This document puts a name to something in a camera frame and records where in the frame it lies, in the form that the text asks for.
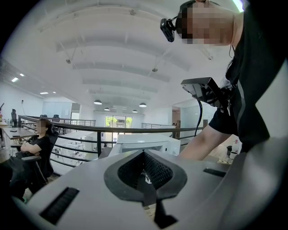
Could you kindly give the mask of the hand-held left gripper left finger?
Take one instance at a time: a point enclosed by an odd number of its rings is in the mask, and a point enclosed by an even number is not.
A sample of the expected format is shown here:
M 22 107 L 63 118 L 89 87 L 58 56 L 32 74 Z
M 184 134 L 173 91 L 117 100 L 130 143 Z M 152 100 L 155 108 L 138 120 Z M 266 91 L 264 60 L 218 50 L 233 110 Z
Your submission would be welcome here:
M 144 169 L 144 153 L 139 150 L 110 165 L 104 172 L 106 187 L 124 201 L 143 202 L 143 192 L 137 190 Z

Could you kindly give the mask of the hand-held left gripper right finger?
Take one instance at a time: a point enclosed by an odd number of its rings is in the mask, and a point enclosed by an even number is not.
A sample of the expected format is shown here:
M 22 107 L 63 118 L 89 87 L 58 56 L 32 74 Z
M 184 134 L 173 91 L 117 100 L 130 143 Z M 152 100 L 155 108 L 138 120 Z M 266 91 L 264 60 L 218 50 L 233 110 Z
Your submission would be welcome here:
M 176 197 L 187 182 L 187 174 L 180 166 L 147 150 L 144 155 L 144 171 L 156 191 L 156 211 L 154 222 L 164 229 L 177 222 L 167 215 L 162 201 Z

